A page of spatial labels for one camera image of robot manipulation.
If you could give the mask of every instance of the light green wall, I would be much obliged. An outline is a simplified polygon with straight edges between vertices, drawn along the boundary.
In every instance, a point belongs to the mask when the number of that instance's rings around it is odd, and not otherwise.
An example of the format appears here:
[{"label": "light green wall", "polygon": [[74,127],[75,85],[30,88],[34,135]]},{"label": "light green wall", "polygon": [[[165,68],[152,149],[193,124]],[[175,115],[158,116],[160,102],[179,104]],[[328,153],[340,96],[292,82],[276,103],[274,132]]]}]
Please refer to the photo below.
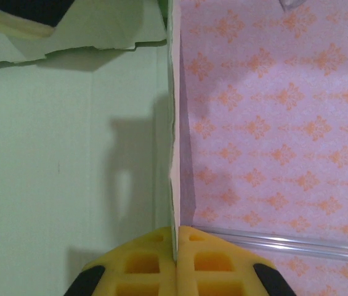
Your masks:
[{"label": "light green wall", "polygon": [[170,224],[167,74],[166,46],[0,64],[0,296]]}]

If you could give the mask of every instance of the transparent tube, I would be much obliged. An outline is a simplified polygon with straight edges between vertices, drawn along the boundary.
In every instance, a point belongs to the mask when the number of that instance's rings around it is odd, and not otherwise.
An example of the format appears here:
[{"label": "transparent tube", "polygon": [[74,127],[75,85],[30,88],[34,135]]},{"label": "transparent tube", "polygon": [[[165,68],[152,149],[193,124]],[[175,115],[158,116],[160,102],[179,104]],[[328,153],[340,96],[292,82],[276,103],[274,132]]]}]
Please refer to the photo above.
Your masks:
[{"label": "transparent tube", "polygon": [[348,244],[342,242],[337,244],[337,242],[327,240],[208,228],[197,225],[193,227],[245,248],[284,250],[289,253],[348,261]]}]

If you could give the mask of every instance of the dark object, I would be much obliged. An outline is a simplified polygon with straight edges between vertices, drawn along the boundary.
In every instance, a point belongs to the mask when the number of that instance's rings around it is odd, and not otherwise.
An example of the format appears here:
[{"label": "dark object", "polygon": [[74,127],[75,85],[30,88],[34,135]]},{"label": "dark object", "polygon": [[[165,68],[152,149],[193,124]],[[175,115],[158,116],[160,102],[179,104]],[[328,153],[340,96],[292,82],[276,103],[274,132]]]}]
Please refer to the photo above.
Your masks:
[{"label": "dark object", "polygon": [[284,11],[288,11],[302,5],[306,0],[279,0]]},{"label": "dark object", "polygon": [[256,263],[253,268],[270,296],[296,296],[276,269],[261,263]]},{"label": "dark object", "polygon": [[0,11],[56,27],[74,0],[0,0]]},{"label": "dark object", "polygon": [[25,39],[53,34],[75,0],[0,0],[0,32]]},{"label": "dark object", "polygon": [[104,271],[105,267],[101,265],[82,271],[70,288],[68,288],[67,292],[65,292],[64,296],[92,296]]}]

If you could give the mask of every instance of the cardboard wall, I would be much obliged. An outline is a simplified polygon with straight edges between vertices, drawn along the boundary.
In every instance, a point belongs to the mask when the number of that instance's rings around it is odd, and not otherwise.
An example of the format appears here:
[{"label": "cardboard wall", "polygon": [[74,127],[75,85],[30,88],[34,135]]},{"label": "cardboard wall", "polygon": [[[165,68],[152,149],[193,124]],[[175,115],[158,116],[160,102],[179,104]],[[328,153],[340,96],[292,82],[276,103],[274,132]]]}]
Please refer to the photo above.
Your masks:
[{"label": "cardboard wall", "polygon": [[43,59],[64,49],[134,49],[139,42],[166,39],[160,0],[76,0],[54,33],[38,40],[24,40],[0,33],[0,62]]},{"label": "cardboard wall", "polygon": [[0,64],[0,296],[170,225],[168,106],[166,46]]}]

